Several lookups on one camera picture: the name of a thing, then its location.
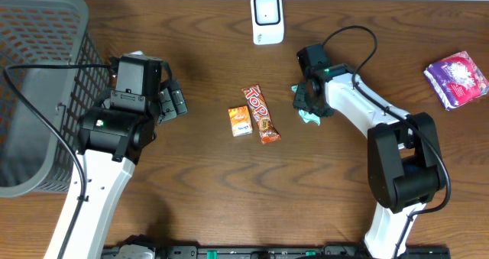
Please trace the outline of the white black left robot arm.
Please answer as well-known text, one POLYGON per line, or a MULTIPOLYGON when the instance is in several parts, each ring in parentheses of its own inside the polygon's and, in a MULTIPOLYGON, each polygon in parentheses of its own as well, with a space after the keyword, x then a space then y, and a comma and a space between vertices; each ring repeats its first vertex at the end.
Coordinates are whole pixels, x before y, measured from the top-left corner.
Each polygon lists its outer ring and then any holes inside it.
POLYGON ((156 127, 188 112, 170 65, 142 53, 111 60, 116 84, 76 123, 73 174, 47 258, 99 258, 121 194, 156 127))

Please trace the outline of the teal snack packet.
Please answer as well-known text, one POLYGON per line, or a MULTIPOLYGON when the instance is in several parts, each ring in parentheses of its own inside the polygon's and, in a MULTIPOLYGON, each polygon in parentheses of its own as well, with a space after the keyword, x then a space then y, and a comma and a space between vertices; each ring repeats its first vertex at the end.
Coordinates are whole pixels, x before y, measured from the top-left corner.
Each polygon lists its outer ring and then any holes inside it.
POLYGON ((317 125, 320 125, 320 117, 314 113, 309 112, 309 106, 306 103, 306 95, 302 91, 297 92, 298 88, 298 85, 291 87, 291 90, 295 93, 293 107, 298 111, 299 116, 305 123, 313 121, 317 125))

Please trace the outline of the orange chocolate bar wrapper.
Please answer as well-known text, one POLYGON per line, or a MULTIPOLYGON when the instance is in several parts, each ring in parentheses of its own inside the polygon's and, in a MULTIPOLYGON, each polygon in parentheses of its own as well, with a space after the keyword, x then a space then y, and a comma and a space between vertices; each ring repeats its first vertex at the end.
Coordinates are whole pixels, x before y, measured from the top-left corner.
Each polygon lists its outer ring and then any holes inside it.
POLYGON ((248 102, 251 114, 257 123, 259 134, 261 136, 261 143, 268 144, 272 141, 279 141, 281 139, 281 135, 274 127, 269 108, 267 107, 267 103, 260 86, 253 85, 245 87, 242 88, 241 91, 244 93, 244 97, 248 102))

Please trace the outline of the pink purple pad package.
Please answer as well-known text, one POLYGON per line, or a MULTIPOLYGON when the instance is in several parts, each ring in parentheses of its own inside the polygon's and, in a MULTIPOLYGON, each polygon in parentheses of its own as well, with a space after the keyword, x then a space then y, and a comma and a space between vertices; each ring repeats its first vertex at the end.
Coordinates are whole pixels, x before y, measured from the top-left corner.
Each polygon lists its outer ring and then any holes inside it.
POLYGON ((488 80, 467 51, 429 64, 423 74, 446 111, 488 94, 488 80))

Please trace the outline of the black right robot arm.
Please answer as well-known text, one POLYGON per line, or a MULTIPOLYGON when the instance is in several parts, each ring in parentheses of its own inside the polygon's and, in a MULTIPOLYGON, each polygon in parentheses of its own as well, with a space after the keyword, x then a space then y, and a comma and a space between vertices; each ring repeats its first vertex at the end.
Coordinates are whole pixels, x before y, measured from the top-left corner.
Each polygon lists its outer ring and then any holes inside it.
POLYGON ((346 64, 334 65, 321 44, 296 54, 303 81, 293 107, 319 118, 344 115, 367 139, 368 183, 377 202, 363 243, 374 258, 405 255, 418 215, 435 194, 451 189, 433 119, 411 115, 368 88, 346 64))

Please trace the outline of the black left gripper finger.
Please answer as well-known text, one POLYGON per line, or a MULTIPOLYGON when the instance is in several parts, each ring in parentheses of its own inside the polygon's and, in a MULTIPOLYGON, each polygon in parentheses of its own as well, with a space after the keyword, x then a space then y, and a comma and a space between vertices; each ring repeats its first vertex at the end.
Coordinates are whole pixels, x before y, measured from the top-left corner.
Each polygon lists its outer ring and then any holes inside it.
POLYGON ((185 115, 188 112, 186 100, 176 79, 172 79, 168 86, 168 92, 177 115, 185 115))
POLYGON ((176 109, 173 100, 170 97, 168 89, 164 89, 159 95, 160 115, 157 123, 160 125, 163 122, 175 119, 177 117, 176 109))

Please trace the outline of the small orange snack box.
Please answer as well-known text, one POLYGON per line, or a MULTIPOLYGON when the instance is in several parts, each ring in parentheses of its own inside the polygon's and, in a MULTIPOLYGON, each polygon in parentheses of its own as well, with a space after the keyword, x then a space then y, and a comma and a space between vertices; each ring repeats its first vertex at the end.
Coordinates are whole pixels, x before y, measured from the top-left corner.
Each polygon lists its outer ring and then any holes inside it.
POLYGON ((251 116, 246 105, 230 108, 228 110, 228 115, 232 127, 232 135, 234 137, 252 133, 251 116))

